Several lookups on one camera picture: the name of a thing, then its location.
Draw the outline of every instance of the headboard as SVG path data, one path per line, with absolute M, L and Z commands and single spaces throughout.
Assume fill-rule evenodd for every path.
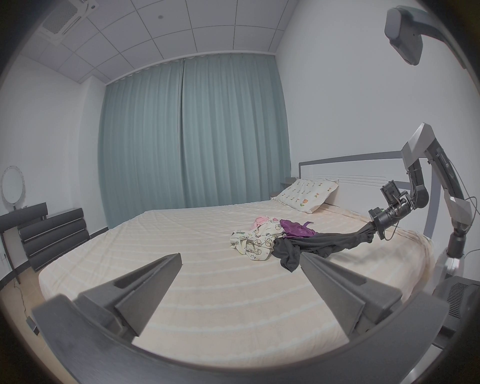
M 431 238 L 437 221 L 441 185 L 426 158 L 420 159 L 428 206 L 403 218 L 399 227 L 412 229 Z M 369 216 L 369 209 L 386 208 L 380 187 L 395 180 L 401 190 L 410 190 L 410 182 L 400 151 L 331 157 L 299 163 L 299 178 L 338 179 L 339 187 L 325 201 L 328 204 Z

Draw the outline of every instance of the smoke detector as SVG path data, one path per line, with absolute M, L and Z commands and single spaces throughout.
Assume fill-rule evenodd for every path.
M 76 25 L 97 9 L 95 0 L 61 0 L 38 27 L 36 34 L 58 45 Z

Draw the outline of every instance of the purple garment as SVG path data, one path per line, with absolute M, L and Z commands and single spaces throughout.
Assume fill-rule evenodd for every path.
M 280 220 L 280 225 L 287 234 L 285 237 L 312 237 L 317 234 L 313 229 L 307 228 L 307 225 L 311 224 L 312 221 L 307 221 L 305 224 L 292 223 L 290 220 Z

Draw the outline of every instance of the fitted sheet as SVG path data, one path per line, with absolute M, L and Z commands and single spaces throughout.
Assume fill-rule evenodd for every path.
M 304 223 L 317 232 L 349 233 L 368 218 L 322 205 L 315 213 L 277 201 L 145 212 L 57 259 L 39 274 L 43 296 L 79 292 L 167 254 L 183 266 L 140 337 L 138 347 L 164 357 L 221 367 L 291 363 L 348 342 L 332 312 L 301 268 L 279 259 L 252 261 L 229 247 L 237 229 L 258 216 Z M 425 236 L 397 229 L 391 241 L 332 254 L 329 260 L 402 290 L 406 300 L 433 268 Z

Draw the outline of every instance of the clothes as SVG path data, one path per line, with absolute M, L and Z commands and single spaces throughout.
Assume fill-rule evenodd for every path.
M 354 233 L 317 233 L 309 238 L 276 239 L 272 255 L 280 259 L 282 267 L 293 272 L 299 266 L 302 252 L 326 258 L 332 253 L 355 248 L 360 243 L 371 243 L 374 232 L 364 228 Z
M 278 219 L 268 219 L 253 231 L 235 231 L 230 237 L 230 248 L 252 260 L 266 260 L 273 249 L 275 239 L 285 234 Z
M 307 228 L 307 225 L 312 221 L 307 221 L 305 224 L 293 223 L 290 220 L 280 220 L 280 225 L 287 234 L 287 238 L 291 237 L 312 237 L 316 234 L 313 229 Z
M 267 216 L 257 217 L 255 219 L 255 221 L 253 222 L 252 227 L 250 228 L 250 231 L 254 230 L 254 229 L 257 229 L 260 225 L 266 223 L 268 221 L 268 219 L 269 218 Z

